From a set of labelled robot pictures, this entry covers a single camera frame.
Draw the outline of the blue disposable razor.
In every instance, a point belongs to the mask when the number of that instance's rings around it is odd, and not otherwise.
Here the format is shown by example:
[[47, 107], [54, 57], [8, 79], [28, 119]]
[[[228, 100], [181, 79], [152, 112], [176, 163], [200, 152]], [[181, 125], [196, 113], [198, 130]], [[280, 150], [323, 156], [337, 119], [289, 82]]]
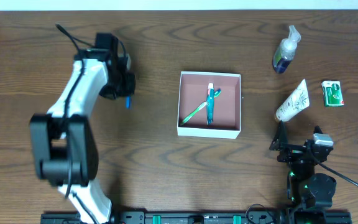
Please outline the blue disposable razor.
[[130, 96], [126, 97], [126, 108], [127, 109], [131, 108], [131, 97]]

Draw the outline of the green Dettol soap box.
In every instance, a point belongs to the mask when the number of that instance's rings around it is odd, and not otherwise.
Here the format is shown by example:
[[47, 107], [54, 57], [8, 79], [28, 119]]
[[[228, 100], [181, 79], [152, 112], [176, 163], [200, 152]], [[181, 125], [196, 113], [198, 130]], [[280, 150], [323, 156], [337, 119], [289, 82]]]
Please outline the green Dettol soap box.
[[321, 83], [325, 107], [344, 106], [340, 81], [325, 80]]

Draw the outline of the green white toothbrush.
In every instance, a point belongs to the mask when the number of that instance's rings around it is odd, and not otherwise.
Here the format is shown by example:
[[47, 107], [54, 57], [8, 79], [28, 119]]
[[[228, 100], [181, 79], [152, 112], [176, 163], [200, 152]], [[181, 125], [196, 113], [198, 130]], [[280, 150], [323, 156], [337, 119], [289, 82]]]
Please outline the green white toothbrush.
[[[217, 98], [220, 94], [221, 94], [221, 90], [220, 89], [216, 90], [214, 92], [214, 98]], [[208, 106], [208, 102], [207, 101], [202, 102], [194, 111], [192, 111], [188, 116], [182, 119], [182, 121], [180, 122], [180, 126], [183, 126], [185, 123], [187, 123], [196, 113], [198, 113], [206, 106]]]

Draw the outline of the Colgate toothpaste tube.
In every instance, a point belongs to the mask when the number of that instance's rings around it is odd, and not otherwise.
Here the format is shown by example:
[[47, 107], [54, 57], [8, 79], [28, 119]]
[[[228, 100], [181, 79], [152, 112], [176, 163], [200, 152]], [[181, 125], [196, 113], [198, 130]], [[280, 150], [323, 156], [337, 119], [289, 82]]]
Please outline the Colgate toothpaste tube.
[[207, 106], [207, 125], [210, 125], [213, 122], [213, 110], [214, 110], [214, 84], [208, 83], [208, 95], [206, 101], [208, 102]]

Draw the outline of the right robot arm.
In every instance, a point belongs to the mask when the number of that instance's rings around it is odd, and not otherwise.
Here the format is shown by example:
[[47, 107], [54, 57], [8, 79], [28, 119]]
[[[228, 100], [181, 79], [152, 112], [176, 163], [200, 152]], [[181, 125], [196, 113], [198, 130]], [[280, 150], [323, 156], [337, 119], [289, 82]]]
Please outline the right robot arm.
[[278, 223], [326, 223], [324, 210], [333, 205], [337, 182], [315, 172], [315, 166], [327, 160], [333, 145], [334, 141], [319, 126], [304, 144], [290, 144], [284, 122], [278, 123], [269, 149], [278, 151], [277, 161], [289, 168], [287, 197], [291, 200], [291, 205], [280, 212]]

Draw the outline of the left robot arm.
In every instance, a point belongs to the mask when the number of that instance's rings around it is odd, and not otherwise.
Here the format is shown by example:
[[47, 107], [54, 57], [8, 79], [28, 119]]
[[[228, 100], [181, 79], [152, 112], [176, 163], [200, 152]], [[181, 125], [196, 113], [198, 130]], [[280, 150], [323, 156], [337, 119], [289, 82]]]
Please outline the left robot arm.
[[124, 44], [111, 33], [96, 34], [74, 56], [71, 77], [45, 114], [34, 114], [29, 128], [35, 171], [56, 187], [76, 212], [46, 212], [41, 223], [115, 223], [112, 201], [96, 178], [99, 155], [89, 117], [98, 97], [125, 98], [131, 105], [135, 75]]

